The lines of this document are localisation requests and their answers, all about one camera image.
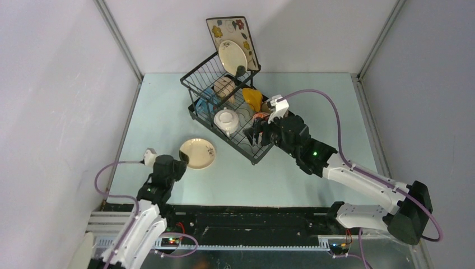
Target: yellow object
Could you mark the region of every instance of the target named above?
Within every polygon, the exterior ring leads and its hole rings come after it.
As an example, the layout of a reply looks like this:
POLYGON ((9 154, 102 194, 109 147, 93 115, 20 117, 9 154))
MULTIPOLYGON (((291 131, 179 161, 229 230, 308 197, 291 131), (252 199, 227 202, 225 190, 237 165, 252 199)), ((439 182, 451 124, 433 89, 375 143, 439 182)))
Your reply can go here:
POLYGON ((262 94, 259 90, 244 88, 243 97, 246 100, 246 103, 251 107, 255 112, 260 112, 260 105, 262 103, 262 94))

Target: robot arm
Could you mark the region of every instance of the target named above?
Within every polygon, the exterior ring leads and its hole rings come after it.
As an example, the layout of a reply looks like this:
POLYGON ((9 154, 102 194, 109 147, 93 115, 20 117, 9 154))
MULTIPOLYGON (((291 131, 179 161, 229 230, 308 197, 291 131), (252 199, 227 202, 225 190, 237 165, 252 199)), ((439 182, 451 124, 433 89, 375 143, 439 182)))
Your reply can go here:
MULTIPOLYGON (((408 193, 432 212, 429 192, 424 184, 415 181, 412 185, 406 185, 378 175, 380 179, 395 186, 391 189, 354 171, 354 163, 350 163, 351 167, 348 167, 335 148, 310 136, 309 128, 301 117, 287 113, 287 100, 282 100, 277 95, 267 105, 272 109, 272 114, 266 118, 257 118, 253 126, 244 131, 251 145, 259 141, 262 145, 272 143, 293 157, 305 173, 344 184, 378 203, 355 206, 335 202, 327 214, 329 221, 337 222, 345 228, 387 230, 402 242, 418 244, 429 218, 417 205, 397 192, 396 188, 408 193)), ((359 165, 358 168, 376 175, 370 169, 359 165)))
POLYGON ((165 232, 167 224, 174 225, 171 223, 173 207, 166 202, 174 183, 185 173, 187 163, 174 160, 169 155, 158 156, 153 149, 147 149, 143 163, 153 167, 153 173, 138 191, 138 215, 131 214, 112 245, 100 259, 91 259, 88 269, 103 269, 108 261, 108 268, 140 269, 151 246, 165 232))

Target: flower pattern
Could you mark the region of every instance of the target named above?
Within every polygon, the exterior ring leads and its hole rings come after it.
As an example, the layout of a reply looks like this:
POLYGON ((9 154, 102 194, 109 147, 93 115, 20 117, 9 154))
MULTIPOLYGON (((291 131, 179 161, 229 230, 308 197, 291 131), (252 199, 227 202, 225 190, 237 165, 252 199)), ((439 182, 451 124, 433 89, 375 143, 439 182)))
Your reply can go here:
POLYGON ((242 20, 236 20, 236 25, 239 27, 239 30, 244 29, 244 23, 242 20))
POLYGON ((213 25, 213 29, 211 31, 213 32, 216 38, 222 37, 221 28, 217 27, 216 25, 213 25))

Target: table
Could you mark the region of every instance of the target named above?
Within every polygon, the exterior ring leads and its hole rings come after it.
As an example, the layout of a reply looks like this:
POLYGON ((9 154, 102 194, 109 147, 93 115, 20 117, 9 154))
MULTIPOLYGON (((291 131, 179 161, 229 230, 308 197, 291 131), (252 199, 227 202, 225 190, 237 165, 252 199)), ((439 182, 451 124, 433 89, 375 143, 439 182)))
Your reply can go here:
MULTIPOLYGON (((140 160, 146 148, 178 158, 180 145, 190 138, 205 138, 216 148, 215 162, 204 170, 188 169, 175 183, 171 204, 228 206, 329 207, 334 201, 375 204, 339 183, 306 175, 285 152, 273 147, 257 165, 193 120, 191 100, 180 84, 184 74, 145 75, 133 111, 120 160, 140 160)), ((349 73, 259 73, 254 86, 263 94, 286 95, 301 89, 319 89, 334 100, 342 124, 345 156, 376 170, 369 139, 349 73)), ((313 138, 337 148, 337 125, 328 101, 306 93, 290 99, 290 111, 300 115, 313 138)), ((119 165, 110 193, 135 196, 151 168, 119 165)), ((130 203, 108 198, 109 203, 130 203)))

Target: dish rack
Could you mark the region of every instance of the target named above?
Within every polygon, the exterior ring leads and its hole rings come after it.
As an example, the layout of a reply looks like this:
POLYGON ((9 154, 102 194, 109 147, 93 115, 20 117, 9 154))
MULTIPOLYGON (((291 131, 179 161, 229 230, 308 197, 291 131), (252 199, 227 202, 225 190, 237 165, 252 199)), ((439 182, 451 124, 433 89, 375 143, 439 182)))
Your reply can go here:
POLYGON ((218 52, 215 52, 180 79, 181 84, 190 93, 192 104, 188 110, 191 117, 226 141, 249 159, 253 165, 257 164, 272 148, 272 144, 267 146, 251 145, 246 135, 243 134, 243 130, 252 126, 252 117, 255 112, 246 103, 242 89, 253 88, 253 77, 259 71, 260 65, 259 70, 247 70, 243 76, 236 80, 232 74, 225 71, 218 52), (234 80, 236 87, 225 97, 219 98, 213 87, 223 77, 234 80), (233 103, 230 102, 231 96, 234 96, 233 103), (239 116, 239 126, 236 132, 230 134, 229 137, 214 123, 216 112, 224 108, 234 110, 239 116))

